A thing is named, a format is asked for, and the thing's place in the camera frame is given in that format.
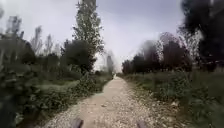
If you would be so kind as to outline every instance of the dirt path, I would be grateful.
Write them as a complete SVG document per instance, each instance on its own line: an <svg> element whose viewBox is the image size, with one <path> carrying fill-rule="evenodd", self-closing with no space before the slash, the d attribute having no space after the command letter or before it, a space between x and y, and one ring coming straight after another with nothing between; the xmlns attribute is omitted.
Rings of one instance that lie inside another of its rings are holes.
<svg viewBox="0 0 224 128"><path fill-rule="evenodd" d="M133 91L127 83L116 77L104 87L103 93L95 94L70 107L44 127L70 128L73 119L79 117L84 120L83 128L135 128L138 120L146 121L150 128L155 128L159 116L156 114L157 117L153 117L155 113L152 109L155 108L145 107L132 96Z"/></svg>

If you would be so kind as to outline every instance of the bush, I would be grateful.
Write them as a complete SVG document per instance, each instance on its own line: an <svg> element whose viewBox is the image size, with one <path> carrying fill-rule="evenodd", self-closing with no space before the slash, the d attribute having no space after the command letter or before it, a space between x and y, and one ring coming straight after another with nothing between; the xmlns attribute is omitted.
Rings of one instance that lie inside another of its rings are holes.
<svg viewBox="0 0 224 128"><path fill-rule="evenodd" d="M101 91L103 85L111 79L87 73L78 82L64 86L54 85L46 89L44 85L34 84L35 77L36 73L32 70L16 73L4 68L0 73L0 93L3 97L12 97L10 102L16 107L14 117L16 116L18 127L25 127L67 109L81 97Z"/></svg>
<svg viewBox="0 0 224 128"><path fill-rule="evenodd" d="M219 128L224 125L224 73L214 72L166 72L128 75L154 97L167 102L178 100L198 127Z"/></svg>

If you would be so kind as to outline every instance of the vegetation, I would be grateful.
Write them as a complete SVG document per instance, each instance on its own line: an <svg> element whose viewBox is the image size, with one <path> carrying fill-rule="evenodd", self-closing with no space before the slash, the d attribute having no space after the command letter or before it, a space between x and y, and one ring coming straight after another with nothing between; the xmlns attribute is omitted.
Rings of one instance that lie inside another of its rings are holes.
<svg viewBox="0 0 224 128"><path fill-rule="evenodd" d="M9 18L0 35L1 127L28 127L47 119L101 91L112 78L107 72L93 73L95 54L103 51L96 1L82 0L77 7L74 39L62 47L51 35L43 42L41 26L31 41L24 40L22 19Z"/></svg>
<svg viewBox="0 0 224 128"><path fill-rule="evenodd" d="M179 102L197 127L221 128L223 95L223 9L221 1L182 0L185 20L177 36L165 32L147 41L122 64L126 79L158 100Z"/></svg>

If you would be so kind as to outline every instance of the overcast sky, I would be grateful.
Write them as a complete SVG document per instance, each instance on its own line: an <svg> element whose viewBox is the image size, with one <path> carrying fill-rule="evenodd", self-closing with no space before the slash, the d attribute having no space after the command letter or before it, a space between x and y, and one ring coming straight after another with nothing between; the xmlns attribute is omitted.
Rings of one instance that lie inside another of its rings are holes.
<svg viewBox="0 0 224 128"><path fill-rule="evenodd" d="M162 32L175 33L183 14L181 0L97 0L106 50L111 50L120 70L124 59L131 58L146 40L157 39ZM72 38L78 0L0 0L5 11L0 27L9 16L22 18L25 39L30 40L36 26L43 38L51 34L56 43ZM99 58L96 67L103 60Z"/></svg>

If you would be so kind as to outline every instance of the weeds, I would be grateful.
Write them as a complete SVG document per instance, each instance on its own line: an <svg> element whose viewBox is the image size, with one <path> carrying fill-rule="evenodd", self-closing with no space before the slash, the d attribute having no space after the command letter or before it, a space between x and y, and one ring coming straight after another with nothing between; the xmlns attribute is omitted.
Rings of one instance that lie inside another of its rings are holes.
<svg viewBox="0 0 224 128"><path fill-rule="evenodd" d="M224 123L224 73L164 72L125 76L153 92L158 100L178 100L182 113L197 127L221 128Z"/></svg>

